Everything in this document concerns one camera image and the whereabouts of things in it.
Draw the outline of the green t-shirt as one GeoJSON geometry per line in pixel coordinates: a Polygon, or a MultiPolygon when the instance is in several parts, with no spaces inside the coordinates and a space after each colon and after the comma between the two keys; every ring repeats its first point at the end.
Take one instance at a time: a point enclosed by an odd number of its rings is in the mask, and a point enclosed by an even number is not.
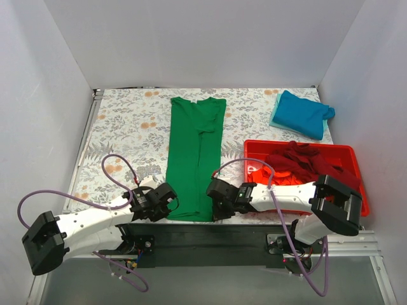
{"type": "Polygon", "coordinates": [[[226,100],[171,100],[166,182],[177,193],[179,207],[169,220],[210,222],[212,200],[206,195],[214,170],[220,167],[226,100]]]}

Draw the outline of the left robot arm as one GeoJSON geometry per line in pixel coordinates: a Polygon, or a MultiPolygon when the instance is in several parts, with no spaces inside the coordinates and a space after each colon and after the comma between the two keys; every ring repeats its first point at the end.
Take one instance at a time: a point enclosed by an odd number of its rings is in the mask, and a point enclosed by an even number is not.
{"type": "Polygon", "coordinates": [[[136,220],[164,219],[171,212],[169,204],[178,201],[173,188],[163,183],[129,189],[108,204],[76,213],[44,212],[22,238],[32,274],[49,273],[70,258],[92,252],[131,253],[142,241],[129,237],[122,227],[136,220]]]}

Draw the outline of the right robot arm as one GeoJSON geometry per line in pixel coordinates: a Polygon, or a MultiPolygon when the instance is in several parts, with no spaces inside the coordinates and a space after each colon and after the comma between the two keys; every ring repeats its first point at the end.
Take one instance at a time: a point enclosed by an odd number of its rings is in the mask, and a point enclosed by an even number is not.
{"type": "Polygon", "coordinates": [[[362,196],[328,175],[300,185],[274,186],[255,182],[235,187],[213,178],[206,191],[212,200],[212,218],[223,220],[236,213],[283,211],[304,212],[306,217],[292,221],[289,236],[275,239],[273,247],[282,253],[303,254],[316,241],[336,233],[356,236],[359,233],[362,196]]]}

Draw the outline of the orange-red t-shirt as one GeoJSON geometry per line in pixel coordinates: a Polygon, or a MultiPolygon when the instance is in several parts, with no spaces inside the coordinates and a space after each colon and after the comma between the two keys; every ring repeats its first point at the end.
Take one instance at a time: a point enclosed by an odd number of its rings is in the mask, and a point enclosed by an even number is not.
{"type": "Polygon", "coordinates": [[[272,185],[276,186],[300,185],[309,182],[307,178],[301,178],[300,176],[290,171],[272,173],[272,171],[267,166],[262,166],[258,170],[249,172],[247,181],[267,185],[271,176],[273,176],[272,185]]]}

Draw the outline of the red plastic bin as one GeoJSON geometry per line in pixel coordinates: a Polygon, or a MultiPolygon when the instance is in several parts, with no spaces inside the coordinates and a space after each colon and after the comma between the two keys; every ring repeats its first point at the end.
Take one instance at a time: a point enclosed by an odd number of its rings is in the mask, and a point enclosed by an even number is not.
{"type": "MultiPolygon", "coordinates": [[[[287,145],[288,142],[282,141],[248,139],[244,142],[244,157],[264,161],[270,153],[287,145]]],[[[309,145],[317,148],[328,163],[341,166],[361,180],[359,186],[359,193],[362,195],[361,216],[367,217],[370,214],[370,206],[354,150],[350,146],[338,144],[309,143],[309,145]]]]}

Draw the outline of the dark red t-shirt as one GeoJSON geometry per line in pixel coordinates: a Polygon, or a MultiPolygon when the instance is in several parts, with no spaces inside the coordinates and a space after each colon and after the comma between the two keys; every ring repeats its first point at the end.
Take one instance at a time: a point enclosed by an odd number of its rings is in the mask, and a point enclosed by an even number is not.
{"type": "Polygon", "coordinates": [[[265,158],[275,172],[290,171],[315,182],[321,175],[329,175],[346,186],[358,190],[361,180],[341,166],[328,163],[317,148],[291,141],[285,148],[276,149],[265,158]]]}

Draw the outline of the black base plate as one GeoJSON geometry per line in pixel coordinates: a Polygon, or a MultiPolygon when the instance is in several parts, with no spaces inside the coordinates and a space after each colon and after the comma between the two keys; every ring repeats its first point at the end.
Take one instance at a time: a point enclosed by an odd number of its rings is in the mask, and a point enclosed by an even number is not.
{"type": "Polygon", "coordinates": [[[283,268],[283,256],[269,250],[277,225],[127,224],[120,225],[120,244],[101,250],[114,258],[142,253],[140,268],[263,266],[283,268]]]}

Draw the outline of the aluminium frame rail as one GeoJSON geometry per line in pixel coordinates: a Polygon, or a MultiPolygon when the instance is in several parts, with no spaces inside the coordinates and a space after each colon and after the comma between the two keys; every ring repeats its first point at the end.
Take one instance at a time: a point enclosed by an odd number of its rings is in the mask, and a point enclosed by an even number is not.
{"type": "Polygon", "coordinates": [[[329,262],[306,279],[283,268],[204,266],[124,269],[125,259],[81,255],[34,280],[29,304],[395,304],[371,231],[328,238],[329,262]]]}

